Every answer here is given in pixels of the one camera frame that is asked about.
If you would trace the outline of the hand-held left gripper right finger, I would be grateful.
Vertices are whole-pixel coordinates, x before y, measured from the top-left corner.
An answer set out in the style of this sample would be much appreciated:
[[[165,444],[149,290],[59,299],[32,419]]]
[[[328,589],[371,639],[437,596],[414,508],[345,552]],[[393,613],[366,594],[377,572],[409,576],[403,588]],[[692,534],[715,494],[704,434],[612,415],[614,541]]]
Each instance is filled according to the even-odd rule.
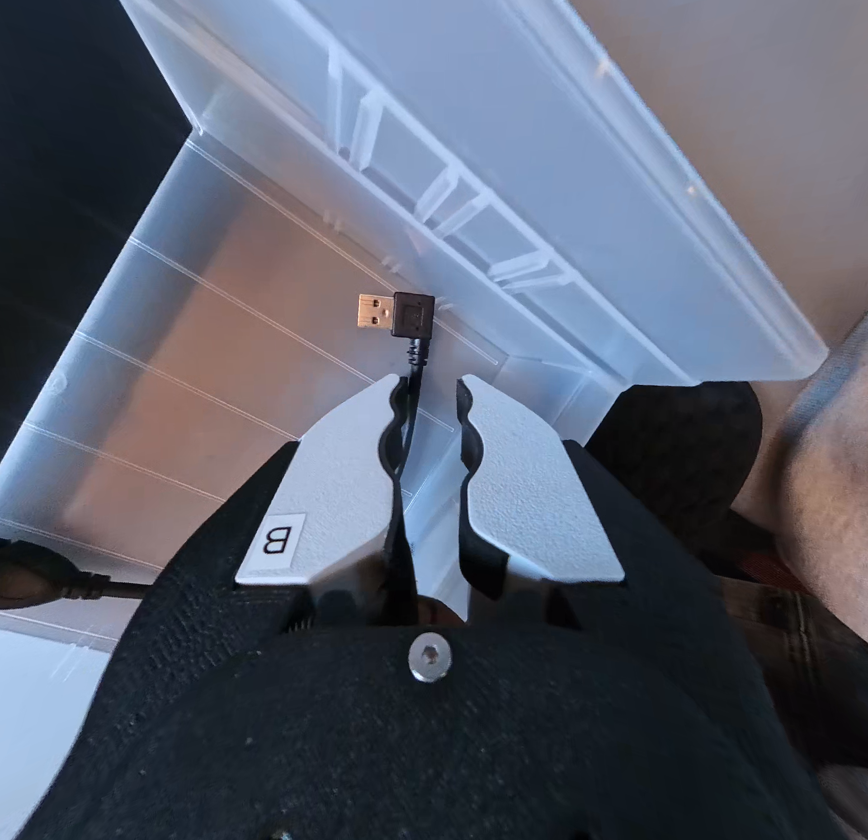
[[[557,616],[571,589],[623,589],[623,564],[554,428],[471,374],[457,380],[457,412],[468,619],[495,619],[515,597]]]

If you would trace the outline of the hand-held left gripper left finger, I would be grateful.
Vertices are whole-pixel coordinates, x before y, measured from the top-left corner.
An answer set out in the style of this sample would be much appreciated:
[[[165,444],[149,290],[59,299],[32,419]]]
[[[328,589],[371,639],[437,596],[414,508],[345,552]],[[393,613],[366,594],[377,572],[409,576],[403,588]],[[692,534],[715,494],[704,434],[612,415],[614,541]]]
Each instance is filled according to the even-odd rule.
[[[418,620],[398,472],[408,379],[386,375],[320,418],[298,443],[235,583],[346,593],[371,622]]]

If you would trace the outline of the clear plastic bin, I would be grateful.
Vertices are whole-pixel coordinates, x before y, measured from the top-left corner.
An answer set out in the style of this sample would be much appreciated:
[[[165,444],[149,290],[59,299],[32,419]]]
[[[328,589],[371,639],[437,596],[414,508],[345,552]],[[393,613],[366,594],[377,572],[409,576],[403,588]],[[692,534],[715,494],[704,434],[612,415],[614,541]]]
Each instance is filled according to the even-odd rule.
[[[584,445],[825,343],[568,0],[119,0],[191,133],[2,461],[5,556],[158,569],[16,838],[836,838],[718,580]],[[234,581],[302,436],[408,379],[418,620]],[[468,619],[457,380],[626,573]]]

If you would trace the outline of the black chair seat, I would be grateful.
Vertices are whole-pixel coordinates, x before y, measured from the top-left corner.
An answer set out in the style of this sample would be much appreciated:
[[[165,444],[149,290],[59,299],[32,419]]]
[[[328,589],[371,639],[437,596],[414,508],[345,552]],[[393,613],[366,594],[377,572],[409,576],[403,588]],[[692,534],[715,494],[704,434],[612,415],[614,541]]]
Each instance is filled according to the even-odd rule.
[[[747,581],[732,548],[732,505],[762,432],[760,403],[746,382],[635,385],[584,448],[713,574]]]

